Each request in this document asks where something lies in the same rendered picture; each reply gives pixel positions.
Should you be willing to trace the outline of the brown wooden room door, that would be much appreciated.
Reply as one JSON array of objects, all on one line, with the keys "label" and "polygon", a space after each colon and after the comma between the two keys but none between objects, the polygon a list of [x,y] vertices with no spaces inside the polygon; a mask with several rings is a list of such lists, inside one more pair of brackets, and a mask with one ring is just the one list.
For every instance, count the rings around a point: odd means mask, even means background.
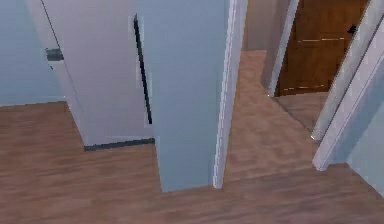
[{"label": "brown wooden room door", "polygon": [[327,92],[370,0],[299,0],[274,95]]}]

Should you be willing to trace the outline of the white fridge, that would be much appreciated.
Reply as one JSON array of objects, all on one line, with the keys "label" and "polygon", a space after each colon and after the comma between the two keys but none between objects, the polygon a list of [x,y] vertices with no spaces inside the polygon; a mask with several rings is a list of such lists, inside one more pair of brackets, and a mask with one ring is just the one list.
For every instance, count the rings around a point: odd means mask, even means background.
[{"label": "white fridge", "polygon": [[87,151],[151,144],[135,0],[24,0]]}]

